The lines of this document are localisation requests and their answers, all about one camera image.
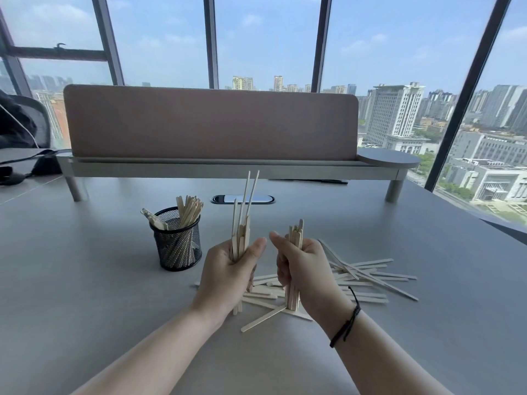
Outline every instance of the person's left thumb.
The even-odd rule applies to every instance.
[[[267,246],[267,239],[260,237],[256,239],[246,250],[241,259],[235,264],[238,271],[249,276],[253,271],[256,262],[260,259]]]

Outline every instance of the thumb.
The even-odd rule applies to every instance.
[[[267,239],[260,237],[254,243],[249,245],[241,259],[235,264],[236,270],[242,271],[243,274],[249,276],[256,266],[256,262],[260,259],[267,246]]]
[[[283,253],[287,259],[293,259],[302,252],[299,248],[295,247],[291,241],[282,237],[277,232],[271,231],[269,233],[269,239],[271,239],[271,242],[278,252]]]

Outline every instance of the hand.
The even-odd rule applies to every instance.
[[[270,232],[269,238],[278,250],[276,265],[280,284],[293,282],[300,291],[300,301],[306,312],[319,324],[332,309],[330,306],[350,303],[335,282],[318,241],[304,239],[300,250],[276,232]]]
[[[221,326],[227,315],[238,304],[247,289],[256,262],[266,248],[267,240],[259,238],[234,263],[230,257],[231,240],[218,244],[207,252],[201,282],[192,308],[214,325]]]

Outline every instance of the person's right hand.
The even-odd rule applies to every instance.
[[[300,291],[300,301],[306,312],[318,323],[325,318],[330,305],[349,304],[340,291],[322,245],[315,239],[304,239],[302,250],[276,232],[269,239],[278,250],[276,265],[282,285],[291,282]]]

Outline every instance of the white cable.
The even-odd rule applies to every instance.
[[[22,123],[20,123],[20,122],[18,121],[18,119],[15,118],[13,115],[11,115],[11,112],[9,112],[7,109],[5,109],[5,107],[4,107],[1,103],[0,103],[0,107],[2,107],[2,109],[3,109],[5,112],[7,112],[7,114],[8,114],[11,118],[13,118],[13,120],[14,120],[15,122],[17,122],[17,123],[18,123],[18,124],[19,124],[19,125],[20,125],[20,126],[21,126],[21,127],[22,127],[22,128],[23,128],[23,129],[24,129],[24,130],[25,130],[30,136],[31,136],[31,138],[32,138],[33,141],[35,142],[35,146],[36,146],[37,148],[40,148],[40,147],[38,146],[37,142],[36,142],[35,137],[31,134],[31,132],[27,129],[27,127],[25,127]]]

